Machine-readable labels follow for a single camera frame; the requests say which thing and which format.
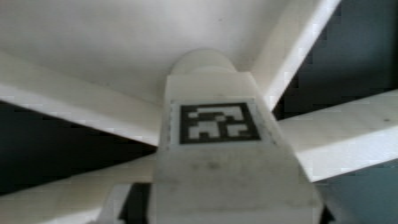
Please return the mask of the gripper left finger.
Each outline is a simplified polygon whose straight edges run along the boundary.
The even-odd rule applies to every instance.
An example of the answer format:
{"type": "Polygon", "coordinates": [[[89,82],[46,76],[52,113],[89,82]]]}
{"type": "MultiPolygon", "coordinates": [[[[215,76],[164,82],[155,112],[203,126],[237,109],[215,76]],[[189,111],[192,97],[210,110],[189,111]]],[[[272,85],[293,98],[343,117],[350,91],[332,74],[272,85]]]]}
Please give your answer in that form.
{"type": "Polygon", "coordinates": [[[126,221],[121,218],[121,214],[125,210],[132,187],[132,183],[117,184],[112,187],[98,216],[89,221],[82,223],[73,222],[71,224],[126,224],[126,221]]]}

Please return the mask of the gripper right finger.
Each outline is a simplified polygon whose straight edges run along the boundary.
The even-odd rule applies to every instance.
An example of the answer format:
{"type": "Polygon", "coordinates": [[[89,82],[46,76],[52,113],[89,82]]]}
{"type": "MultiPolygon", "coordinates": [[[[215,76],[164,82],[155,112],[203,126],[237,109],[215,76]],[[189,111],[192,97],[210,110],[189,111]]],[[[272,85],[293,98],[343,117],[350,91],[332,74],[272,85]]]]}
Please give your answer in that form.
{"type": "Polygon", "coordinates": [[[316,188],[334,217],[334,224],[364,224],[363,191],[332,185],[318,185],[316,188]]]}

